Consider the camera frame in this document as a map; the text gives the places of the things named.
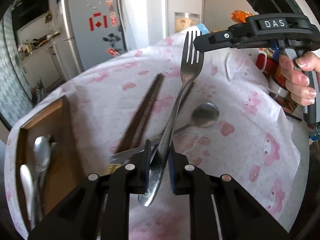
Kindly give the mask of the person right hand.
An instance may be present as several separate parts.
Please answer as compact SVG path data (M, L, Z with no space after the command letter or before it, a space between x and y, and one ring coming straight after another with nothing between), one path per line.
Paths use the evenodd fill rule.
M319 79L319 57L311 51L295 60L297 66L306 72L312 70L317 72ZM281 73L285 77L285 86L291 93L293 101L302 106L309 106L315 103L317 92L310 86L310 79L302 72L294 69L293 61L285 54L279 56Z

